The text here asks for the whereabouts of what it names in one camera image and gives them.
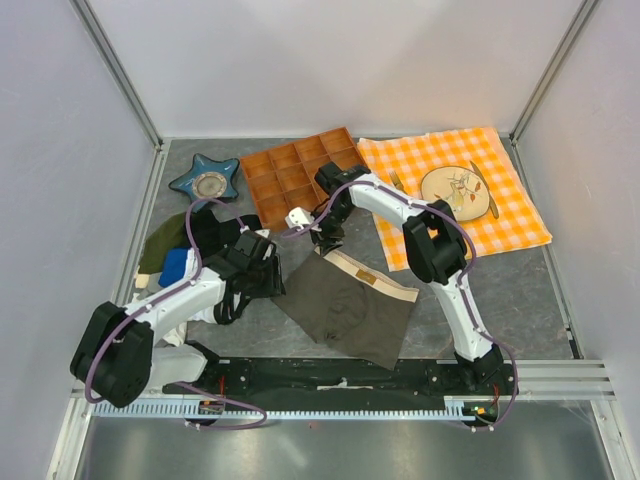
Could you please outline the olive grey underwear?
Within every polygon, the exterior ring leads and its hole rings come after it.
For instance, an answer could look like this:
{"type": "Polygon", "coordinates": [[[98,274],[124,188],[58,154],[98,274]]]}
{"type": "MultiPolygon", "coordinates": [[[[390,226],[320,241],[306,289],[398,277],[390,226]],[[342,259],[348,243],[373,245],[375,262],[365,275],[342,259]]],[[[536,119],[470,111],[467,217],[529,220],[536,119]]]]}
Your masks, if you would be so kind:
{"type": "Polygon", "coordinates": [[[419,290],[334,250],[313,251],[273,303],[317,344],[395,368],[419,290]]]}

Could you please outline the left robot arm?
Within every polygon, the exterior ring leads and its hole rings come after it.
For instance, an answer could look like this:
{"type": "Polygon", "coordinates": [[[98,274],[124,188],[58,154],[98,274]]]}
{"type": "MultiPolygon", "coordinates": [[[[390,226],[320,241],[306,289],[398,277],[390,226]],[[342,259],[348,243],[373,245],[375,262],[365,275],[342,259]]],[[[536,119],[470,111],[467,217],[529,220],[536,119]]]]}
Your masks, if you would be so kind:
{"type": "Polygon", "coordinates": [[[71,374],[83,383],[89,402],[118,408],[149,388],[170,384],[211,392],[220,378],[212,352],[197,343],[161,347],[159,341],[187,321],[229,325],[251,301],[283,292],[276,244],[246,230],[233,245],[197,257],[170,287],[126,306],[99,305],[71,360],[71,374]]]}

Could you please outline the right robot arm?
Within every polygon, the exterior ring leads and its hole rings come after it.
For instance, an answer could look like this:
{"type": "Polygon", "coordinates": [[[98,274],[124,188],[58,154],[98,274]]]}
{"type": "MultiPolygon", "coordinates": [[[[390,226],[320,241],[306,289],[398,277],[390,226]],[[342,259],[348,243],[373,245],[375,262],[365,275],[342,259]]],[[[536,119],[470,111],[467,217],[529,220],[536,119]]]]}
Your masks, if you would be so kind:
{"type": "Polygon", "coordinates": [[[434,291],[449,324],[460,386],[469,393],[483,392],[493,383],[503,356],[470,292],[466,255],[475,250],[449,204],[444,200],[428,204],[411,197],[361,165],[342,170],[329,162],[314,179],[328,195],[311,229],[320,254],[326,256],[342,245],[342,224],[356,208],[398,229],[411,272],[434,291]]]}

